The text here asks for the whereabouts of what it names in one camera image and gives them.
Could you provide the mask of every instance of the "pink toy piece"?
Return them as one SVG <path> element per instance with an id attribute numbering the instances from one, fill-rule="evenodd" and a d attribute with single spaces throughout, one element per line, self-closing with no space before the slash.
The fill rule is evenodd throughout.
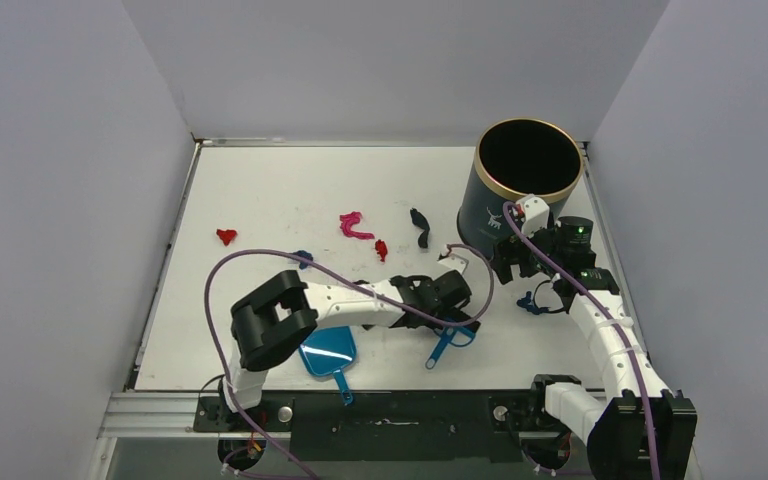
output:
<path id="1" fill-rule="evenodd" d="M 360 223 L 361 218 L 363 218 L 363 216 L 360 214 L 360 212 L 352 212 L 345 215 L 340 215 L 340 230 L 343 231 L 343 235 L 347 237 L 359 238 L 361 240 L 372 240 L 375 238 L 375 235 L 371 233 L 356 232 L 352 230 L 352 227 Z"/>

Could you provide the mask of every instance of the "gold rim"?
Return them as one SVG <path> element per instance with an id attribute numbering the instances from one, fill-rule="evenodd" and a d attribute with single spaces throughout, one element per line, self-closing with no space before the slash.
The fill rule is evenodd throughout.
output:
<path id="1" fill-rule="evenodd" d="M 581 174 L 584 172 L 584 157 L 581 156 L 581 149 L 578 148 L 578 144 L 575 143 L 575 140 L 572 139 L 572 137 L 565 131 L 563 131 L 561 128 L 559 128 L 557 125 L 552 125 L 549 122 L 544 122 L 543 120 L 539 120 L 536 118 L 509 118 L 507 120 L 502 120 L 501 122 L 497 122 L 493 124 L 490 128 L 484 131 L 484 133 L 481 134 L 480 137 L 478 137 L 478 145 L 475 147 L 475 155 L 473 159 L 473 165 L 475 166 L 475 172 L 478 174 L 478 178 L 481 179 L 481 182 L 484 183 L 484 185 L 487 186 L 490 190 L 493 191 L 496 195 L 499 195 L 500 197 L 506 198 L 512 202 L 515 202 L 519 200 L 520 198 L 528 195 L 528 192 L 518 192 L 512 188 L 508 188 L 504 185 L 502 185 L 499 181 L 497 181 L 495 178 L 491 177 L 489 173 L 487 173 L 487 169 L 484 168 L 484 164 L 481 163 L 481 141 L 484 140 L 484 136 L 487 135 L 487 132 L 490 130 L 493 130 L 497 126 L 507 123 L 507 122 L 514 122 L 514 121 L 529 121 L 529 122 L 537 122 L 542 123 L 543 125 L 546 125 L 548 127 L 551 127 L 555 129 L 557 132 L 559 132 L 561 135 L 565 136 L 573 147 L 575 147 L 575 151 L 578 152 L 578 173 L 575 175 L 575 179 L 573 179 L 572 182 L 570 182 L 569 185 L 564 187 L 561 190 L 558 190 L 557 192 L 552 193 L 546 193 L 543 195 L 537 195 L 538 197 L 542 198 L 546 201 L 546 203 L 555 203 L 559 200 L 563 200 L 564 198 L 567 198 L 570 193 L 572 193 L 572 189 L 575 188 L 575 185 L 578 183 L 578 180 L 581 178 Z"/>

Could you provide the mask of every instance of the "small blue object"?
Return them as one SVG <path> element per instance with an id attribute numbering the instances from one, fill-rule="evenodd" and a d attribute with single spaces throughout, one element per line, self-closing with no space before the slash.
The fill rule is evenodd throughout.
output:
<path id="1" fill-rule="evenodd" d="M 316 330 L 299 347 L 299 356 L 314 377 L 333 375 L 340 389 L 343 404 L 354 401 L 343 370 L 355 361 L 357 348 L 349 327 Z"/>
<path id="2" fill-rule="evenodd" d="M 306 250 L 296 250 L 295 252 L 293 252 L 293 255 L 298 255 L 298 256 L 300 256 L 302 258 L 306 258 L 306 259 L 310 260 L 311 262 L 313 261 L 313 255 L 311 255 L 310 252 L 308 252 Z M 299 270 L 304 270 L 307 267 L 308 267 L 307 263 L 299 262 Z"/>
<path id="3" fill-rule="evenodd" d="M 431 356 L 428 357 L 428 360 L 425 362 L 425 368 L 429 370 L 437 365 L 437 361 L 440 360 L 440 357 L 443 355 L 443 351 L 445 351 L 446 347 L 449 345 L 455 348 L 463 348 L 469 346 L 469 344 L 475 340 L 475 332 L 465 327 L 446 327 L 442 332 L 438 333 L 435 330 L 434 333 L 440 337 L 440 340 L 437 342 L 437 346 L 435 346 L 434 350 L 431 352 Z M 469 340 L 465 343 L 454 343 L 452 340 L 454 340 L 455 336 L 457 336 L 459 333 L 465 335 Z"/>
<path id="4" fill-rule="evenodd" d="M 529 313 L 534 315 L 540 315 L 541 313 L 549 313 L 548 307 L 538 307 L 534 304 L 534 298 L 531 292 L 525 294 L 524 297 L 517 300 L 517 307 L 528 310 Z"/>

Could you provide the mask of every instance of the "container opening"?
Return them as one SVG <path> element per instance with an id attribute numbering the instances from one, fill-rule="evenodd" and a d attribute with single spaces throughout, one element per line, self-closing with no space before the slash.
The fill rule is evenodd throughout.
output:
<path id="1" fill-rule="evenodd" d="M 521 193 L 546 195 L 573 184 L 581 168 L 578 146 L 561 131 L 532 120 L 491 128 L 478 146 L 494 180 Z"/>

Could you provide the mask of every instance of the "blue hand mirror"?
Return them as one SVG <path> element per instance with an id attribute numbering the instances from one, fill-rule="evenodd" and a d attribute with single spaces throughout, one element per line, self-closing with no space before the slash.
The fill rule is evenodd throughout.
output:
<path id="1" fill-rule="evenodd" d="M 357 356 L 355 339 L 349 327 L 315 330 L 299 347 L 299 355 L 314 377 L 334 376 L 345 405 L 354 401 L 343 375 L 343 369 L 351 365 Z"/>

